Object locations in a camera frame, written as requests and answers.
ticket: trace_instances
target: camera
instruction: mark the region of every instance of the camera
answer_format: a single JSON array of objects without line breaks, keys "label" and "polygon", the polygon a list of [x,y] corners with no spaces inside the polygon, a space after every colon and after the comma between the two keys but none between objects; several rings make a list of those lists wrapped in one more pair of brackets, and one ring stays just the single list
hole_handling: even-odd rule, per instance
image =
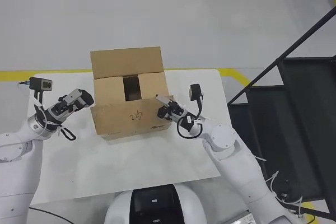
[{"label": "camera", "polygon": [[31,77],[30,79],[31,90],[38,92],[51,91],[52,90],[52,80],[46,80],[44,78]]}]

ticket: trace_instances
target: box flap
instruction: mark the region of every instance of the box flap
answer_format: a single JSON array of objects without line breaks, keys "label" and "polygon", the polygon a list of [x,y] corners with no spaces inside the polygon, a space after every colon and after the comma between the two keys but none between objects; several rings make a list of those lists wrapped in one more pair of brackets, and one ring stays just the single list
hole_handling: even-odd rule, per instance
[{"label": "box flap", "polygon": [[169,96],[164,72],[139,74],[142,99],[156,97],[157,94]]},{"label": "box flap", "polygon": [[94,80],[96,106],[125,102],[122,77]]},{"label": "box flap", "polygon": [[162,104],[155,98],[127,101],[91,108],[96,132],[106,134],[138,134],[156,130],[170,122],[157,117]]},{"label": "box flap", "polygon": [[129,48],[91,52],[94,79],[163,72],[161,48]]}]

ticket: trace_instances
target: stair step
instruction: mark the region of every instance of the stair step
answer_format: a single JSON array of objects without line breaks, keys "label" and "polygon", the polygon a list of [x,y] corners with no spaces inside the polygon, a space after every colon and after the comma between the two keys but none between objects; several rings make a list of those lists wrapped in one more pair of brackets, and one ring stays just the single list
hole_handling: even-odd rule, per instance
[{"label": "stair step", "polygon": [[[263,157],[256,136],[254,124],[251,119],[249,104],[231,104],[228,109],[231,125],[238,133],[240,138],[244,141],[246,146],[255,156],[260,158]],[[264,178],[269,178],[270,176],[268,176],[266,172],[264,162],[261,160],[258,160],[258,162],[262,168]]]},{"label": "stair step", "polygon": [[278,69],[329,211],[336,215],[336,60],[286,58]]},{"label": "stair step", "polygon": [[246,91],[260,150],[268,176],[277,170],[273,190],[288,200],[322,199],[300,130],[283,86],[251,87]]}]

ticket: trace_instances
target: white floor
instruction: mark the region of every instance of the white floor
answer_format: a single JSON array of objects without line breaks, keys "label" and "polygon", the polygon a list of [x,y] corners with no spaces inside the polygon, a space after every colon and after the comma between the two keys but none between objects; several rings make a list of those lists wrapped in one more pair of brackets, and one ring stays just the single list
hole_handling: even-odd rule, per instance
[{"label": "white floor", "polygon": [[[89,69],[92,50],[158,45],[165,68],[232,67],[252,80],[332,5],[330,0],[1,0],[0,70]],[[292,56],[335,53],[336,18]],[[275,70],[258,84],[280,81]],[[228,100],[242,88],[232,77],[222,82]],[[16,130],[26,110],[27,99],[16,84],[0,83],[0,133]],[[233,216],[231,208],[244,209],[220,178],[188,184],[201,197],[209,223]],[[75,223],[102,223],[114,196],[38,207]],[[30,211],[28,223],[65,222]]]}]

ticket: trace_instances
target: yellow floor line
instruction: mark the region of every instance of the yellow floor line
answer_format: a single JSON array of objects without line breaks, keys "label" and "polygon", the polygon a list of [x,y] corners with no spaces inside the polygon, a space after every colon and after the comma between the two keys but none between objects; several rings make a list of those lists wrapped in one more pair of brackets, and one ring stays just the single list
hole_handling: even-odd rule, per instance
[{"label": "yellow floor line", "polygon": [[[171,68],[168,70],[180,70],[181,68]],[[240,82],[243,86],[246,86],[250,81],[240,72],[233,68],[217,68],[221,76],[233,77]],[[35,74],[39,73],[78,73],[78,72],[92,72],[90,69],[83,70],[35,70],[35,71],[0,71],[0,82],[8,81],[25,81]]]},{"label": "yellow floor line", "polygon": [[250,83],[250,80],[247,79],[243,74],[238,72],[233,68],[217,68],[221,76],[233,77],[235,80],[240,82],[243,86],[247,86]]},{"label": "yellow floor line", "polygon": [[[302,204],[302,207],[304,208],[310,208],[310,209],[315,209],[315,206],[313,205],[312,202],[304,202]],[[307,222],[311,222],[314,219],[314,216],[308,215],[307,216]],[[315,221],[312,222],[311,224],[319,224],[318,218],[316,217]]]}]

